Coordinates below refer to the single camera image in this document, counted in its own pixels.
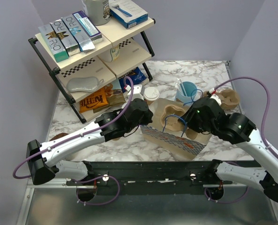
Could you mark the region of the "brown cardboard cup carrier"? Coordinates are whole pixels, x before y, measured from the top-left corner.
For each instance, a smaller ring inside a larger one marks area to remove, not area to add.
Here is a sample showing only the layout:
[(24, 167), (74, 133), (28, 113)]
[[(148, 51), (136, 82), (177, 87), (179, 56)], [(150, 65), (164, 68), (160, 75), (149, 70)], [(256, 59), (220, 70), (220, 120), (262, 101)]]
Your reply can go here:
[(186, 135), (189, 139), (196, 139), (197, 132), (188, 128), (187, 122), (182, 119), (182, 116), (186, 113), (186, 110), (176, 106), (176, 105), (167, 105), (164, 107), (163, 113), (160, 117), (160, 122), (162, 125), (162, 131), (172, 131), (172, 132), (181, 132), (181, 137)]

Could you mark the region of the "checkered paper bag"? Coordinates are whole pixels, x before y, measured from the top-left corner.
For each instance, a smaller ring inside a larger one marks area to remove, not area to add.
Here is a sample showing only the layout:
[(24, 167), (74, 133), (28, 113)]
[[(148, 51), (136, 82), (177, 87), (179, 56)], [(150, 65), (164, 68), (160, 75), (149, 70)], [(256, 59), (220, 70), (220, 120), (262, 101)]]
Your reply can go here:
[(210, 135), (203, 137), (201, 134), (198, 134), (195, 140), (191, 140), (186, 135), (181, 137), (182, 132), (177, 132), (174, 135), (148, 126), (140, 126), (140, 129), (146, 140), (186, 160), (193, 160), (206, 147), (211, 137)]

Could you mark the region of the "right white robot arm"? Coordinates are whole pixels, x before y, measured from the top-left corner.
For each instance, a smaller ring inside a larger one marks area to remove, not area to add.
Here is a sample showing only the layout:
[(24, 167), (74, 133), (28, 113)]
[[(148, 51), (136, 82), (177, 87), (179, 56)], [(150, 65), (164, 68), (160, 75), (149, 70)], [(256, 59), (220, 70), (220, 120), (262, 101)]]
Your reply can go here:
[(273, 145), (265, 145), (266, 140), (250, 119), (240, 113), (226, 114), (218, 102), (210, 97), (194, 102), (181, 118), (193, 131), (209, 132), (234, 144), (261, 165), (260, 169), (255, 169), (214, 159), (199, 180), (211, 184), (219, 180), (244, 184), (262, 191), (278, 203), (278, 150)]

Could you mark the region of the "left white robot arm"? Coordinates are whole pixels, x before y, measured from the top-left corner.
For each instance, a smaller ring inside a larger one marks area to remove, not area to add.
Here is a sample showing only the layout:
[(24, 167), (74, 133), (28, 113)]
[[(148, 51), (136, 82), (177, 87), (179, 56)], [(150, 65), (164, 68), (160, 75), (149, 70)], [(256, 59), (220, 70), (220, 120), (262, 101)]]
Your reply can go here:
[(153, 113), (147, 103), (136, 98), (124, 109), (105, 112), (84, 128), (50, 142), (33, 140), (27, 144), (28, 167), (34, 185), (54, 178), (78, 180), (82, 185), (92, 182), (93, 174), (86, 163), (65, 158), (84, 148), (123, 137), (139, 125), (152, 122)]

